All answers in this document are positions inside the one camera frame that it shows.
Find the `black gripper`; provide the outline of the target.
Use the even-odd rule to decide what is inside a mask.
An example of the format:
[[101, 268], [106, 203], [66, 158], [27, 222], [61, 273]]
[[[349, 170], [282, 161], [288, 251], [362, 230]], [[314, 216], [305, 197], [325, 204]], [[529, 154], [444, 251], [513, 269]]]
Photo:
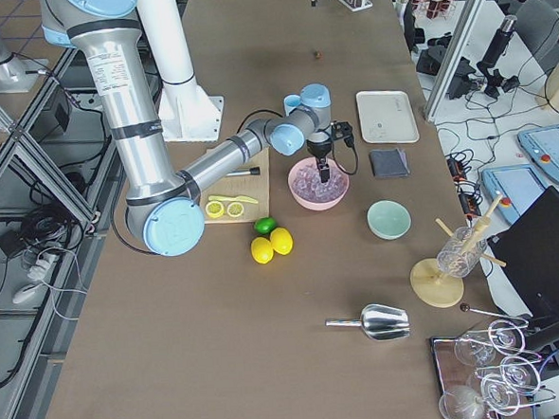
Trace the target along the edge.
[[333, 149], [333, 139], [328, 133], [311, 134], [307, 139], [307, 150], [316, 159], [321, 183], [327, 183], [330, 179], [331, 169], [327, 162], [328, 154]]

